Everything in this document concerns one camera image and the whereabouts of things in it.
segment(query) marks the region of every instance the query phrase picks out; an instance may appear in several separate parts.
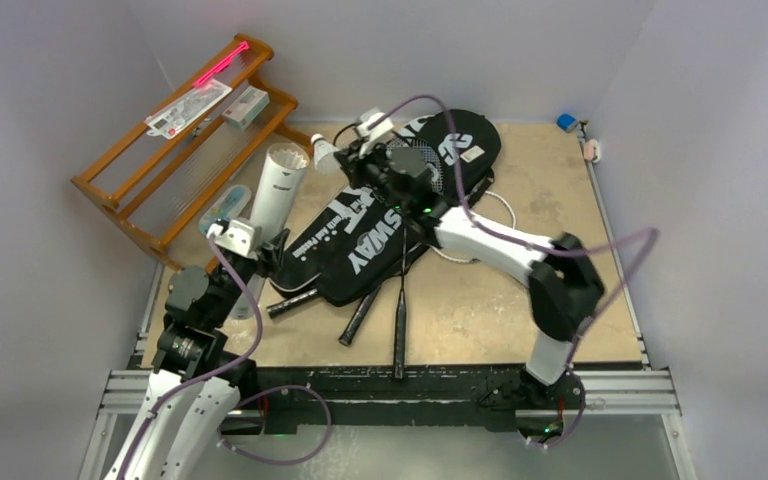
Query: gray wall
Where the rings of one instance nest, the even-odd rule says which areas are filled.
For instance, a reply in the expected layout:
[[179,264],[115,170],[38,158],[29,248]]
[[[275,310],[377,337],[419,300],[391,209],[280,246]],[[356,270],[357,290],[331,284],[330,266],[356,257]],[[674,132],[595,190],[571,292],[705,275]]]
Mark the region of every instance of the gray wall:
[[[590,116],[654,0],[130,0],[175,85],[242,31],[296,119],[345,120],[433,92],[495,119]],[[412,112],[431,111],[420,105]],[[410,111],[404,113],[408,118]]]
[[168,87],[122,1],[0,1],[0,478],[78,474],[152,263],[80,172]]
[[659,0],[593,122],[616,230],[663,230],[632,295],[702,478],[768,478],[768,2]]

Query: pink object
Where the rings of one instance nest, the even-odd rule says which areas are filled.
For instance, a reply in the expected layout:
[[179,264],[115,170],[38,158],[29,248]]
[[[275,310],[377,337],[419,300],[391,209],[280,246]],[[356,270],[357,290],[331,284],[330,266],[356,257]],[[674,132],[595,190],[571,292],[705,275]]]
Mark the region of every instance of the pink object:
[[228,56],[225,57],[221,62],[214,65],[213,68],[208,70],[204,75],[199,77],[198,80],[193,82],[193,87],[198,88],[204,85],[205,83],[207,83],[207,81],[213,78],[214,75],[228,68],[228,65],[231,65],[231,62],[234,61],[235,56],[237,56],[240,52],[248,49],[249,49],[249,42],[241,43],[239,47],[235,48],[234,51],[229,53]]

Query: white rope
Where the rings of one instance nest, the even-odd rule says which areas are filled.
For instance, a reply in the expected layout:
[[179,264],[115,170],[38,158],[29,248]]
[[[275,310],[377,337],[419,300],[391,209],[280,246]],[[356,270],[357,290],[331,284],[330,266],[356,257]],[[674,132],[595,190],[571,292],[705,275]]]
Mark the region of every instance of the white rope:
[[[493,198],[499,200],[500,202],[502,202],[502,205],[504,205],[505,208],[508,209],[508,213],[511,215],[511,228],[516,229],[516,213],[514,213],[514,208],[511,206],[511,204],[508,203],[507,200],[502,198],[502,196],[499,195],[498,193],[493,193],[493,192],[488,190],[488,191],[484,192],[484,194],[485,195],[490,195],[491,197],[493,197]],[[440,255],[441,257],[443,257],[444,259],[446,259],[446,260],[448,260],[448,261],[450,261],[452,263],[457,263],[457,264],[460,264],[460,265],[469,265],[469,264],[472,264],[472,263],[478,263],[478,261],[479,261],[477,258],[473,258],[473,259],[470,260],[470,259],[465,259],[465,258],[453,257],[451,255],[447,255],[447,254],[441,252],[440,249],[437,248],[437,247],[431,247],[431,249],[434,250],[434,253],[436,253],[437,255]]]

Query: racket handle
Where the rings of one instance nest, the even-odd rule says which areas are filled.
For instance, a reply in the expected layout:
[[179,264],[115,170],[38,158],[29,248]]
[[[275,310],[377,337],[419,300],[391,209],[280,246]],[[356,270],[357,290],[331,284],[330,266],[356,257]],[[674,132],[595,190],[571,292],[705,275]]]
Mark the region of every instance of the racket handle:
[[301,307],[302,305],[319,298],[319,291],[312,288],[301,295],[296,295],[293,298],[288,298],[283,302],[276,303],[266,307],[266,313],[269,314],[269,318],[279,317],[294,308]]
[[408,335],[408,306],[405,291],[399,291],[399,304],[396,306],[396,341],[393,345],[393,378],[405,378],[405,353]]
[[361,299],[358,308],[355,309],[355,314],[352,315],[352,319],[349,320],[346,329],[343,330],[343,334],[340,335],[340,344],[344,347],[352,346],[352,342],[355,340],[355,334],[357,334],[360,324],[363,323],[366,314],[369,313],[369,309],[372,308],[372,304],[375,303],[375,298],[378,296],[378,292],[381,291],[381,285],[382,284],[379,283],[377,287],[367,293],[366,296]]

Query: wooden table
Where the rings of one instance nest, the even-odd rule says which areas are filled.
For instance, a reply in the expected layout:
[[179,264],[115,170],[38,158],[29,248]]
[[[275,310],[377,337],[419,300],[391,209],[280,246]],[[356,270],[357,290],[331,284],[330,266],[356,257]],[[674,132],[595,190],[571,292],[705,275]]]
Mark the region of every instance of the wooden table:
[[[340,125],[305,125],[302,131],[331,138]],[[497,125],[502,153],[494,170],[492,191],[502,195],[517,214],[517,228],[539,235],[575,234],[587,246],[607,242],[599,207],[577,140],[554,125]],[[264,150],[245,163],[232,183],[257,186]],[[299,232],[345,183],[340,175],[323,176],[311,168],[287,222]],[[484,197],[475,210],[508,225],[507,210]],[[175,254],[205,265],[210,260],[206,241],[191,225],[171,246]],[[593,258],[607,288],[619,282],[611,255]],[[149,348],[151,363],[162,329],[167,269],[152,315]],[[485,265],[457,265],[431,251],[411,268],[406,278],[409,308],[409,364],[517,363],[527,360],[537,329],[531,320],[527,292],[500,271]],[[323,301],[301,307],[273,323],[264,319],[263,341],[253,358],[262,366],[389,365],[392,362],[394,309],[398,279],[388,280],[365,323],[346,348],[337,342],[355,305],[335,308]],[[261,308],[281,300],[270,287],[260,298]],[[255,322],[228,320],[223,331],[226,350],[241,353],[254,337]],[[623,297],[605,312],[582,343],[578,362],[636,362],[641,360],[631,314]]]

